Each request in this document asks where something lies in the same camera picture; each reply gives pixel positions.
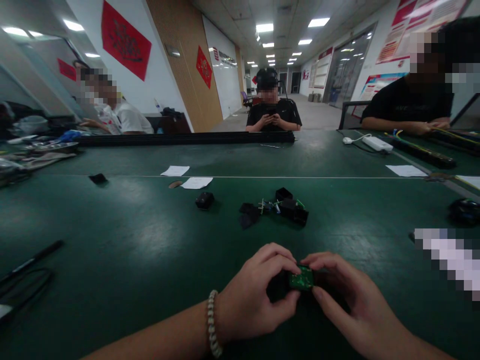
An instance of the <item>green circuit board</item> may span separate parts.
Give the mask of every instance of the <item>green circuit board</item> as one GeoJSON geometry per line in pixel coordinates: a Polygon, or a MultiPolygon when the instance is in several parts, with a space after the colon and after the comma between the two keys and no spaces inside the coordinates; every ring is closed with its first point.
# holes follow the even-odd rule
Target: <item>green circuit board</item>
{"type": "Polygon", "coordinates": [[[294,274],[291,272],[288,276],[288,284],[290,288],[309,291],[312,286],[314,286],[314,274],[312,273],[312,269],[308,266],[298,266],[301,270],[301,274],[294,274]]]}

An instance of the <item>black mouse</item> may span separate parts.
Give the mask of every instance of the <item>black mouse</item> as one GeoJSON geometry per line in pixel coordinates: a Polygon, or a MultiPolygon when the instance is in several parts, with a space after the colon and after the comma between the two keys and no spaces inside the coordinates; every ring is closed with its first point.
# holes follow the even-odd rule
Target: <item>black mouse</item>
{"type": "Polygon", "coordinates": [[[480,224],[480,204],[468,198],[455,200],[448,207],[450,219],[454,222],[477,225],[480,224]]]}

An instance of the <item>green table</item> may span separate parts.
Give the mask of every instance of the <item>green table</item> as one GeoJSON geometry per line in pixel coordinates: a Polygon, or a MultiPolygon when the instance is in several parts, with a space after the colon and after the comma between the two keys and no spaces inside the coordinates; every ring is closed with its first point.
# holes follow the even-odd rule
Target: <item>green table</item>
{"type": "MultiPolygon", "coordinates": [[[[66,244],[39,264],[56,273],[48,291],[0,327],[0,359],[77,359],[221,290],[272,241],[297,259],[341,254],[372,277],[415,334],[455,357],[478,359],[480,314],[408,237],[415,228],[452,228],[447,206],[460,195],[442,183],[396,176],[385,165],[408,164],[403,158],[344,146],[334,131],[298,138],[278,149],[86,148],[1,189],[0,273],[55,240],[66,244]],[[216,199],[210,211],[195,206],[202,190],[168,188],[178,180],[160,177],[169,165],[214,177],[207,187],[216,199]],[[99,172],[106,186],[87,177],[99,172]],[[242,230],[240,205],[273,197],[281,187],[310,211],[307,225],[272,214],[242,230]]],[[[474,236],[480,237],[473,229],[474,236]]],[[[229,345],[225,358],[312,355],[360,358],[304,293],[294,318],[271,335],[229,345]]]]}

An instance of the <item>white bead bracelet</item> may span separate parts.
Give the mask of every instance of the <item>white bead bracelet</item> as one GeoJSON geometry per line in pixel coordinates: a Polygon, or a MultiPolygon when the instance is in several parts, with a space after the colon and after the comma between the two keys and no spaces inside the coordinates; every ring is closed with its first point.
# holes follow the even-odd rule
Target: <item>white bead bracelet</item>
{"type": "Polygon", "coordinates": [[[217,296],[218,291],[212,290],[210,296],[208,297],[207,305],[207,315],[208,315],[208,340],[210,341],[210,350],[215,359],[218,359],[222,353],[223,349],[220,347],[219,342],[217,341],[217,333],[215,332],[215,319],[214,319],[214,303],[215,296],[217,296]]]}

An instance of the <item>black t-shirt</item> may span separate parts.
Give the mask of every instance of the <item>black t-shirt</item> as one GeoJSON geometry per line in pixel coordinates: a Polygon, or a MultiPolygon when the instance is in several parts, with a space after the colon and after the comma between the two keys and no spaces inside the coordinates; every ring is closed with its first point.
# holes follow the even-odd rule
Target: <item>black t-shirt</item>
{"type": "Polygon", "coordinates": [[[390,121],[418,121],[450,117],[454,95],[443,92],[440,87],[423,93],[411,92],[405,77],[385,86],[363,111],[361,119],[368,117],[390,121]]]}
{"type": "MultiPolygon", "coordinates": [[[[248,114],[248,120],[246,121],[247,126],[255,125],[263,115],[269,113],[269,109],[273,108],[274,105],[267,105],[264,103],[259,103],[253,105],[250,109],[250,114],[248,114]]],[[[287,123],[298,124],[302,126],[302,121],[300,120],[300,115],[297,110],[297,104],[295,101],[281,98],[278,100],[278,103],[275,106],[276,113],[280,115],[281,119],[287,123]]],[[[262,132],[275,132],[275,131],[285,131],[281,127],[273,124],[268,124],[261,129],[262,132]]]]}

